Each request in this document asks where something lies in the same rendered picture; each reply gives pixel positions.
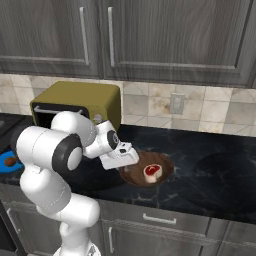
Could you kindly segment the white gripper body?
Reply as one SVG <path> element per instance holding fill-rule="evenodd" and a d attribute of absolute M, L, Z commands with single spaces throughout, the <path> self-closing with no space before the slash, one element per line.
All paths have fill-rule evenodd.
<path fill-rule="evenodd" d="M 113 151 L 113 156 L 104 154 L 100 157 L 105 170 L 134 165 L 139 161 L 139 155 L 134 148 L 120 148 Z"/>

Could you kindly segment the red and white steak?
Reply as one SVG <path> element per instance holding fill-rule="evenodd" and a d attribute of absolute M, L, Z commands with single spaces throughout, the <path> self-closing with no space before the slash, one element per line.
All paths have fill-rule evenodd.
<path fill-rule="evenodd" d="M 162 166 L 159 164 L 150 164 L 143 169 L 143 174 L 147 183 L 156 183 L 162 176 Z"/>

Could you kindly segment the brown bowl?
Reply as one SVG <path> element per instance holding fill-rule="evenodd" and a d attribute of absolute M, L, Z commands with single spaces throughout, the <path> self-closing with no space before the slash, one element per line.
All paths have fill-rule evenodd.
<path fill-rule="evenodd" d="M 174 164 L 168 157 L 162 153 L 139 151 L 139 162 L 121 167 L 119 173 L 121 178 L 129 184 L 137 187 L 152 187 L 164 182 L 174 171 Z M 143 174 L 143 169 L 150 164 L 159 164 L 162 166 L 162 176 L 156 183 L 147 183 Z"/>

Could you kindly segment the olive green microwave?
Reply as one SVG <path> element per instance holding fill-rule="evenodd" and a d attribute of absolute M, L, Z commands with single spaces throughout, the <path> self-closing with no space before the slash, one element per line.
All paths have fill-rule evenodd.
<path fill-rule="evenodd" d="M 49 128 L 62 111 L 80 112 L 94 124 L 109 120 L 121 124 L 121 92 L 117 85 L 58 81 L 30 102 L 34 123 Z"/>

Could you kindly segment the blue small plate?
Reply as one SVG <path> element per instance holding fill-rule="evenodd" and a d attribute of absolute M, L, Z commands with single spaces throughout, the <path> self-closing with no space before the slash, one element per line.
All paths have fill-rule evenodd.
<path fill-rule="evenodd" d="M 13 172 L 21 171 L 24 169 L 23 164 L 18 160 L 14 166 L 7 167 L 4 165 L 4 160 L 8 157 L 16 157 L 12 150 L 6 151 L 2 154 L 0 154 L 0 174 L 10 174 Z"/>

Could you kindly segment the grey wooden cupboard door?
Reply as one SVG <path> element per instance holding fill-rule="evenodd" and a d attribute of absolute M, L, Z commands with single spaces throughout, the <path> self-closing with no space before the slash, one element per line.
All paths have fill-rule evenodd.
<path fill-rule="evenodd" d="M 115 67 L 108 7 L 113 7 Z M 104 75 L 245 87 L 256 78 L 256 0 L 102 0 Z"/>
<path fill-rule="evenodd" d="M 0 0 L 0 73 L 97 78 L 99 62 L 97 0 Z"/>

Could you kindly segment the grey drawer front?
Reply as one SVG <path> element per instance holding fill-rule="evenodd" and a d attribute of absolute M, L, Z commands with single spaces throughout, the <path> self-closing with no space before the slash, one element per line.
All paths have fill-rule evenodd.
<path fill-rule="evenodd" d="M 126 221 L 139 224 L 154 225 L 164 228 L 171 228 L 185 232 L 204 235 L 206 233 L 209 218 L 187 213 L 180 213 L 157 208 L 149 208 L 125 203 L 118 203 L 106 200 L 100 200 L 102 217 L 105 220 Z M 177 219 L 176 225 L 168 225 L 152 221 L 146 221 L 142 218 L 143 213 L 148 216 L 172 220 Z"/>
<path fill-rule="evenodd" d="M 256 225 L 229 222 L 217 256 L 256 256 Z"/>

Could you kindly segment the black hob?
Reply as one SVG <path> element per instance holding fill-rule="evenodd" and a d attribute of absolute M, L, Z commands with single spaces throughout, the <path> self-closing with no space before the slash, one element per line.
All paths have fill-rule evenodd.
<path fill-rule="evenodd" d="M 32 124 L 33 118 L 30 115 L 19 115 L 10 113 L 0 113 L 0 138 L 19 124 Z"/>

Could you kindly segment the grey wall socket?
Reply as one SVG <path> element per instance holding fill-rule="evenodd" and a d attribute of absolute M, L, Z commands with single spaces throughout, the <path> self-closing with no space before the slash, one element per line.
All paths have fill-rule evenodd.
<path fill-rule="evenodd" d="M 170 113 L 182 115 L 184 109 L 184 102 L 184 94 L 172 93 L 170 97 Z"/>

